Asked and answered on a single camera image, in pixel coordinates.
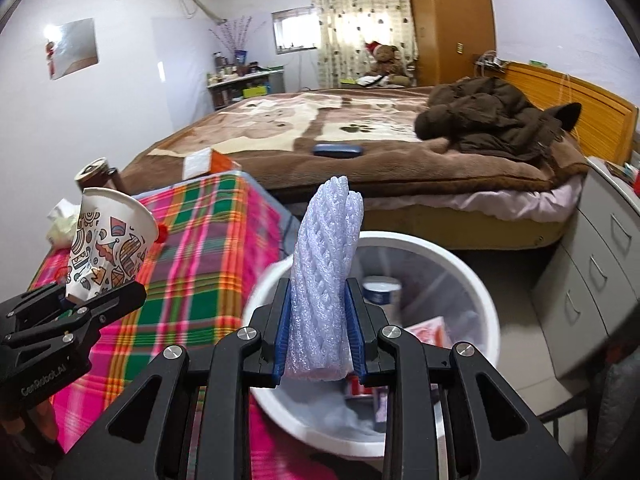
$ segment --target metal bolt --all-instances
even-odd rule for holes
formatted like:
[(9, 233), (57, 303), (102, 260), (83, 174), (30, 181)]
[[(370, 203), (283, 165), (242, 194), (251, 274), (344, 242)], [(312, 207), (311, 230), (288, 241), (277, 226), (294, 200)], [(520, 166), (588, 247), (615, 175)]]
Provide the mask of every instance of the metal bolt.
[(382, 329), (382, 335), (384, 337), (388, 337), (389, 339), (400, 337), (401, 333), (402, 329), (399, 326), (395, 325), (387, 325)]
[(249, 339), (253, 339), (257, 332), (255, 328), (251, 328), (250, 326), (243, 326), (240, 330), (238, 330), (238, 337), (243, 341), (249, 341)]
[(456, 352), (464, 357), (471, 357), (476, 352), (476, 349), (471, 343), (458, 343)]
[(177, 359), (182, 355), (182, 348), (178, 345), (171, 345), (164, 349), (162, 355), (167, 359)]

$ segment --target drawer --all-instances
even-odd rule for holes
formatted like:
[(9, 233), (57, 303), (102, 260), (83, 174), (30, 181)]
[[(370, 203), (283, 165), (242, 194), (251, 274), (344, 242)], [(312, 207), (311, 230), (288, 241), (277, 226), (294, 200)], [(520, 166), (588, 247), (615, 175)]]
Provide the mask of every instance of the drawer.
[(591, 293), (562, 246), (533, 289), (532, 299), (556, 377), (573, 370), (606, 341), (607, 331)]
[(640, 215), (594, 171), (584, 184), (578, 209), (611, 249), (640, 298)]
[(579, 211), (561, 244), (591, 292), (610, 334), (631, 314), (636, 294), (596, 229)]

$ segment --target white trash bin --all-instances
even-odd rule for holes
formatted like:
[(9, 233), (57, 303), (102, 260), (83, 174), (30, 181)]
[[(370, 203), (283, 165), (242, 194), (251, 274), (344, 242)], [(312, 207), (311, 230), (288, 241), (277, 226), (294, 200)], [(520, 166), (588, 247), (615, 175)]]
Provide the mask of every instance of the white trash bin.
[[(265, 270), (242, 314), (244, 326), (256, 308), (273, 301), (278, 280), (289, 277), (292, 260), (290, 256)], [(493, 366), (498, 362), (500, 326), (494, 302), (480, 278), (449, 251), (409, 235), (362, 231), (350, 275), (359, 282), (372, 275), (398, 278), (404, 326), (442, 316), (452, 342), (469, 341)], [(373, 406), (347, 403), (343, 386), (343, 381), (282, 378), (276, 389), (252, 388), (252, 394), (277, 425), (316, 449), (354, 459), (382, 458), (385, 434), (373, 428)], [(435, 414), (441, 440), (438, 405)]]

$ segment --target wooden wardrobe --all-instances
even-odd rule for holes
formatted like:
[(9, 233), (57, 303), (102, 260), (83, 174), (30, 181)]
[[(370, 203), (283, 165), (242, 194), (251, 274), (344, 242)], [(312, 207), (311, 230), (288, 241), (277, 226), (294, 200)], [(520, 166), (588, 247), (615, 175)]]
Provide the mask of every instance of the wooden wardrobe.
[(411, 0), (419, 86), (473, 75), (474, 61), (495, 50), (491, 0)]

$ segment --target dark brown jacket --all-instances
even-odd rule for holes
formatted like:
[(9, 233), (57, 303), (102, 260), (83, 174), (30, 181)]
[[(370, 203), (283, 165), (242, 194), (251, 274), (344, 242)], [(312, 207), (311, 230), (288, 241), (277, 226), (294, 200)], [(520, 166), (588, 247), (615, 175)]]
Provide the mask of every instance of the dark brown jacket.
[(515, 86), (497, 77), (436, 86), (428, 105), (415, 120), (420, 139), (449, 137), (462, 153), (529, 164), (549, 157), (551, 143), (574, 128), (582, 108), (572, 103), (540, 110)]

